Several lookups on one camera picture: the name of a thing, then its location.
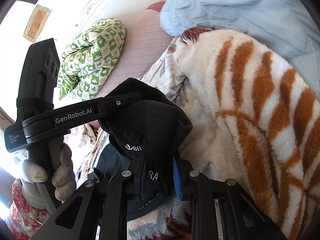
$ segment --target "hand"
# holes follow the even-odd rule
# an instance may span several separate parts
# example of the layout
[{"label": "hand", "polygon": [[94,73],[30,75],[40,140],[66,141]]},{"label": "hand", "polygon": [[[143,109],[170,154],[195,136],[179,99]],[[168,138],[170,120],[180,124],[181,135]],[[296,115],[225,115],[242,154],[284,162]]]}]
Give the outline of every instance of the hand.
[{"label": "hand", "polygon": [[[56,187],[56,198],[64,202],[76,190],[71,150],[65,143],[60,153],[60,163],[61,165],[54,172],[51,182]],[[47,179],[47,171],[32,159],[26,159],[22,162],[22,194],[31,206],[38,209],[46,209],[36,182],[45,182]]]}]

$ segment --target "floral sleeve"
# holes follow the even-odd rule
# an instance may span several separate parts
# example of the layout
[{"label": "floral sleeve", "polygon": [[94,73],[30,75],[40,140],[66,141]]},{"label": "floral sleeve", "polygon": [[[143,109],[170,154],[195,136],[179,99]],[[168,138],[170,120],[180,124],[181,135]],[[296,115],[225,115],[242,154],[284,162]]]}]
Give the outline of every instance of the floral sleeve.
[{"label": "floral sleeve", "polygon": [[5,223],[17,240],[28,240],[50,217],[47,210],[32,207],[22,195],[22,183],[16,179],[12,185],[13,203]]}]

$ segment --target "gloved hand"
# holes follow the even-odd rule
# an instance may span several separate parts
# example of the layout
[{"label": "gloved hand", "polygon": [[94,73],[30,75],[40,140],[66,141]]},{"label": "gloved hand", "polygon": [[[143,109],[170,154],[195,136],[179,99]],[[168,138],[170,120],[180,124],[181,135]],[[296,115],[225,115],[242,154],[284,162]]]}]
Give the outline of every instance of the gloved hand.
[{"label": "gloved hand", "polygon": [[[56,198],[64,202],[76,190],[71,150],[65,143],[60,153],[60,163],[60,167],[52,176],[52,184],[56,187]],[[32,159],[23,160],[21,176],[22,194],[31,206],[38,209],[46,209],[36,182],[45,182],[47,179],[48,173],[43,167],[36,164]]]}]

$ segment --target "blue quilt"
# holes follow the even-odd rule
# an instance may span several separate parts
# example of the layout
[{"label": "blue quilt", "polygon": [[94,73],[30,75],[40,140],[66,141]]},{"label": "blue quilt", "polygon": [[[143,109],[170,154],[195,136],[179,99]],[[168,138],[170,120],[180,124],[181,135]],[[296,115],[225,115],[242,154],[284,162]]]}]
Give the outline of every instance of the blue quilt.
[{"label": "blue quilt", "polygon": [[300,0],[167,0],[160,22],[171,36],[196,26],[244,32],[285,58],[319,99],[320,32]]}]

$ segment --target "silver rivet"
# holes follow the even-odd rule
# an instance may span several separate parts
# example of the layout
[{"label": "silver rivet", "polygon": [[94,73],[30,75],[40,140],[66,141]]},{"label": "silver rivet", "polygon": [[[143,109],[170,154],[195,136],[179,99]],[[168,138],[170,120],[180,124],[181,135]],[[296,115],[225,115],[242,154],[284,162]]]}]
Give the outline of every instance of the silver rivet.
[{"label": "silver rivet", "polygon": [[94,180],[93,180],[93,179],[88,179],[88,180],[84,183],[84,185],[85,185],[86,187],[92,187],[92,186],[94,185]]},{"label": "silver rivet", "polygon": [[190,171],[190,176],[191,177],[198,177],[199,176],[199,171]]},{"label": "silver rivet", "polygon": [[228,179],[228,180],[227,180],[227,184],[228,184],[229,186],[235,186],[235,185],[236,185],[236,181],[235,181],[234,179]]},{"label": "silver rivet", "polygon": [[122,176],[129,177],[131,175],[131,171],[122,171]]}]

